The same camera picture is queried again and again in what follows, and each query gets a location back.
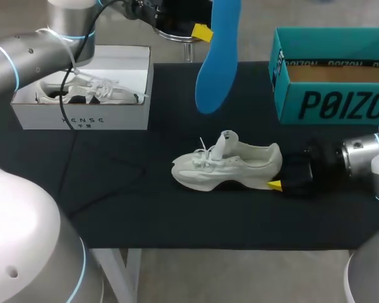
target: shoe tongue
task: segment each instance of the shoe tongue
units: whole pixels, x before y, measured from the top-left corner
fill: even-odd
[[[234,131],[224,131],[220,135],[215,147],[211,151],[212,160],[222,160],[229,155],[239,142],[239,136]]]

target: teal shoebox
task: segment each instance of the teal shoebox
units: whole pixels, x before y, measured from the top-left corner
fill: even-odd
[[[379,28],[277,28],[269,73],[283,124],[379,124]]]

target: black cloth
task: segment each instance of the black cloth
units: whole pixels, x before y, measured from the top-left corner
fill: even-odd
[[[286,154],[313,136],[341,140],[376,131],[280,125],[265,62],[240,63],[229,98],[203,116],[194,100],[199,68],[155,65],[148,131],[79,131],[73,144],[69,131],[21,131],[1,109],[8,126],[0,127],[0,165],[53,194],[91,248],[355,249],[379,229],[379,204],[359,186],[306,201],[233,185],[210,193],[179,185],[171,162],[199,148],[200,136],[211,146],[231,129],[242,142],[277,142]]]

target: gray floor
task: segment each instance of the gray floor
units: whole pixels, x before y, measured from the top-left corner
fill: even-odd
[[[0,37],[46,26],[45,0],[0,0]],[[276,26],[379,26],[379,0],[243,0],[242,61],[267,60]],[[152,46],[155,62],[180,62],[181,45],[112,11],[97,26],[98,44]],[[196,46],[202,61],[208,44]],[[147,249],[139,303],[344,303],[346,251],[265,252]]]

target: shoe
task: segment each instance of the shoe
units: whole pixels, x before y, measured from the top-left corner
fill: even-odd
[[[35,99],[40,104],[58,104],[61,85],[40,80],[37,83]],[[135,93],[114,88],[108,80],[86,80],[81,76],[67,82],[63,91],[64,104],[137,104]]]
[[[183,155],[173,161],[172,176],[197,191],[211,191],[224,181],[237,181],[253,189],[268,186],[282,167],[278,144],[268,147],[239,142],[234,131],[224,131],[216,145]]]

